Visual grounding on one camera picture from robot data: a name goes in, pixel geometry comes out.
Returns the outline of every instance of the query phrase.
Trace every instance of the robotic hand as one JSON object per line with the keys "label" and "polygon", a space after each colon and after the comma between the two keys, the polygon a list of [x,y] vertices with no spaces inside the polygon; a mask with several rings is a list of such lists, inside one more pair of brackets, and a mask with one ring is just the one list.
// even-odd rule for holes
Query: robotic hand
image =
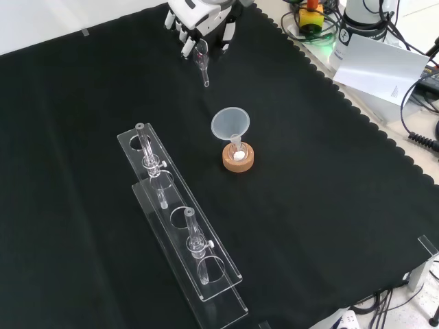
{"label": "robotic hand", "polygon": [[169,0],[169,12],[165,28],[174,27],[180,32],[179,39],[185,45],[181,51],[187,59],[195,44],[207,35],[220,34],[225,22],[221,48],[228,49],[235,34],[235,21],[238,15],[233,13],[237,6],[248,7],[254,0]]}

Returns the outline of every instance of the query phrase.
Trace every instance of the power strip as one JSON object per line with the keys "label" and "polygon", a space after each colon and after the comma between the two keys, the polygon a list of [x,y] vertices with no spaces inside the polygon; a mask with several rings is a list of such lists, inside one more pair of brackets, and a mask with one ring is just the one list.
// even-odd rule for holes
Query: power strip
{"label": "power strip", "polygon": [[357,317],[353,310],[347,310],[343,314],[342,320],[338,324],[337,329],[360,329]]}

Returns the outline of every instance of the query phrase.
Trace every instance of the test tube holder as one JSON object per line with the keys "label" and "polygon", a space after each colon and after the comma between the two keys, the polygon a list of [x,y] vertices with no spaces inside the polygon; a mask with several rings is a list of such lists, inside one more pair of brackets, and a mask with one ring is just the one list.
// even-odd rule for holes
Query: test tube holder
{"label": "test tube holder", "polygon": [[[248,309],[235,288],[242,275],[152,126],[139,123],[117,138],[139,179],[134,194],[200,327],[222,329],[245,317]],[[185,215],[193,212],[201,252],[191,252]]]}

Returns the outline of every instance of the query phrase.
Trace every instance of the wooden cork ring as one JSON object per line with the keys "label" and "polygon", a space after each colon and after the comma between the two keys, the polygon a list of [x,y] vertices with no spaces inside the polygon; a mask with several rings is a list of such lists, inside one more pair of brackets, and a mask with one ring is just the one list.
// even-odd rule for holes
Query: wooden cork ring
{"label": "wooden cork ring", "polygon": [[254,152],[253,148],[249,146],[249,144],[242,142],[248,150],[247,158],[241,161],[235,161],[228,156],[228,150],[232,146],[232,143],[227,144],[226,147],[222,150],[222,163],[227,168],[227,170],[232,171],[233,173],[243,173],[244,171],[249,170],[254,162]]}

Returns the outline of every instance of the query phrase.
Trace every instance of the black cloth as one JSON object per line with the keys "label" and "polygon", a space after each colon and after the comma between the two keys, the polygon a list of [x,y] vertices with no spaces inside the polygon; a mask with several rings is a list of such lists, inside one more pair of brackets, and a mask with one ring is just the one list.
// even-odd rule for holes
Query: black cloth
{"label": "black cloth", "polygon": [[[432,179],[254,6],[204,88],[164,6],[0,58],[0,327],[196,328],[117,135],[149,122],[244,277],[250,316],[308,328],[439,245]],[[222,166],[213,115],[250,115]]]}

